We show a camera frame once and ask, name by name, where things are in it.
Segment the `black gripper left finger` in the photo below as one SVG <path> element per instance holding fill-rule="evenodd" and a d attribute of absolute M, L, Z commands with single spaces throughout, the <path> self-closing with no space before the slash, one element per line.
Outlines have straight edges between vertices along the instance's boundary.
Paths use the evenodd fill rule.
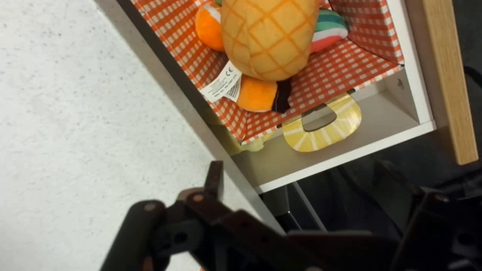
<path fill-rule="evenodd" d="M 205 271 L 277 271 L 280 262 L 270 251 L 276 233 L 222 203 L 222 184 L 223 163 L 213 161 L 205 184 L 181 191 L 173 205 L 134 203 L 101 271 L 167 271 L 179 253 L 190 253 Z"/>

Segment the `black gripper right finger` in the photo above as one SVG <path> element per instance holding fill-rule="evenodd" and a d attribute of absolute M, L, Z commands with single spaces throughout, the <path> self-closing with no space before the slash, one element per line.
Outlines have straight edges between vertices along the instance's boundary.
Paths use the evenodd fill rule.
<path fill-rule="evenodd" d="M 374 199 L 401 236 L 393 271 L 482 271 L 481 197 L 449 197 L 377 161 Z"/>

